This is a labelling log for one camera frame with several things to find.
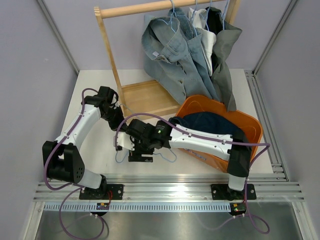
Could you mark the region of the dark blue denim skirt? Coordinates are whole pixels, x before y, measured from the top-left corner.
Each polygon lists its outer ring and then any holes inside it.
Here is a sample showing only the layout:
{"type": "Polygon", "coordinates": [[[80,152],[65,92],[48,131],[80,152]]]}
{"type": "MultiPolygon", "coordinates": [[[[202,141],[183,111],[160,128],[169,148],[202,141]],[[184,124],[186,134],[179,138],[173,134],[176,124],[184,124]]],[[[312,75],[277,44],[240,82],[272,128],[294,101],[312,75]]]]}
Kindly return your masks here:
{"type": "Polygon", "coordinates": [[[243,130],[231,121],[218,114],[207,111],[191,113],[183,117],[174,116],[169,119],[169,122],[192,130],[217,135],[244,134],[243,130]]]}

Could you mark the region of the light blue wire hanger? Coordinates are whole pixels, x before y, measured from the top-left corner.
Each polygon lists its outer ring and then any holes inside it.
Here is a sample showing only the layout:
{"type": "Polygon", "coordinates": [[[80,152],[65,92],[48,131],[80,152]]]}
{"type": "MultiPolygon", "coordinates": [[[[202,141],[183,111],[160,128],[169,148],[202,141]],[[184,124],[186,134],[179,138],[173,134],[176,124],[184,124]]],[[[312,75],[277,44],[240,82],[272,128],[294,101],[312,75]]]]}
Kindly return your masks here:
{"type": "MultiPolygon", "coordinates": [[[[126,109],[130,112],[131,115],[135,114],[129,107],[127,107],[125,104],[121,103],[119,105],[120,107],[123,107],[123,109],[126,109]]],[[[172,156],[174,156],[174,159],[168,159],[166,158],[165,156],[163,156],[160,152],[158,153],[153,153],[153,154],[147,154],[146,156],[147,157],[150,157],[150,158],[153,158],[154,156],[160,156],[163,160],[166,160],[168,161],[169,163],[175,163],[177,161],[177,155],[171,150],[169,149],[169,152],[172,156]]],[[[120,150],[120,151],[117,151],[116,154],[115,154],[115,161],[118,163],[118,164],[121,164],[124,160],[128,160],[128,157],[129,157],[129,150],[120,150]]]]}

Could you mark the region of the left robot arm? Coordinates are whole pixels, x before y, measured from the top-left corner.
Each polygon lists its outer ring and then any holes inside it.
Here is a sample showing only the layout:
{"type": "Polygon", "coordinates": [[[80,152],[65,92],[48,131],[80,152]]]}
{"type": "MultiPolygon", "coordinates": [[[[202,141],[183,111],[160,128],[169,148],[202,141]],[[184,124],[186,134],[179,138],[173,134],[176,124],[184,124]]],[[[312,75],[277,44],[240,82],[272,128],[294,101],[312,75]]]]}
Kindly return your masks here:
{"type": "Polygon", "coordinates": [[[80,155],[80,148],[91,128],[100,119],[108,122],[112,131],[125,132],[128,128],[116,91],[101,86],[93,96],[81,96],[81,108],[71,125],[54,141],[46,141],[42,146],[43,178],[50,190],[55,190],[49,179],[65,182],[66,186],[75,185],[88,190],[92,198],[111,198],[113,193],[107,180],[101,174],[86,169],[80,155]]]}

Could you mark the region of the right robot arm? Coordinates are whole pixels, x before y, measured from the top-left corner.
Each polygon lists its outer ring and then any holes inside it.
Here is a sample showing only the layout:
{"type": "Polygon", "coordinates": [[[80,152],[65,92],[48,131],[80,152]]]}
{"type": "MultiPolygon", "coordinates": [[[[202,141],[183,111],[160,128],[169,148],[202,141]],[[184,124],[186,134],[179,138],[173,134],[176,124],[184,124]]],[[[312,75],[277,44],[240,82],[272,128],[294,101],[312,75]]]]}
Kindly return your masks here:
{"type": "Polygon", "coordinates": [[[232,134],[213,134],[180,124],[159,120],[156,125],[134,119],[125,133],[133,139],[134,151],[144,154],[154,149],[186,149],[202,152],[227,162],[227,193],[232,198],[239,198],[245,192],[249,176],[252,148],[245,141],[242,131],[232,134]]]}

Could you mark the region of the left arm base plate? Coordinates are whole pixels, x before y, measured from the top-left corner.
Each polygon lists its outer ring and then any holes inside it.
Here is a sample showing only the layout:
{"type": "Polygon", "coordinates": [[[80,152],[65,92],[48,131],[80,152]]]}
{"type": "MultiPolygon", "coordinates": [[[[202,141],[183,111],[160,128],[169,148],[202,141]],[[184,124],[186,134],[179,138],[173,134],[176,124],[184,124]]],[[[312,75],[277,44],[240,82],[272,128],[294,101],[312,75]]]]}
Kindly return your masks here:
{"type": "Polygon", "coordinates": [[[79,193],[80,200],[122,200],[123,184],[102,184],[99,188],[86,187],[79,193]]]}

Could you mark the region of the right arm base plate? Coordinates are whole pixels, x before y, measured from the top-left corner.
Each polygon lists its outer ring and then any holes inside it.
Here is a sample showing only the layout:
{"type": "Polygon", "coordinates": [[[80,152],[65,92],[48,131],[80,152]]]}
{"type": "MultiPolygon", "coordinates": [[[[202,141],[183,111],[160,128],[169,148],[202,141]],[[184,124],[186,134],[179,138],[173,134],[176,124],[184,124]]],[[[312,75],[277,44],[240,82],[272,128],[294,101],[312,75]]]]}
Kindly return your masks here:
{"type": "Polygon", "coordinates": [[[257,199],[255,186],[253,184],[247,184],[247,187],[245,187],[242,191],[232,190],[229,188],[228,184],[224,184],[224,183],[212,184],[210,188],[211,188],[211,195],[213,200],[228,200],[228,201],[244,200],[245,190],[247,190],[247,193],[246,193],[247,200],[257,199]]]}

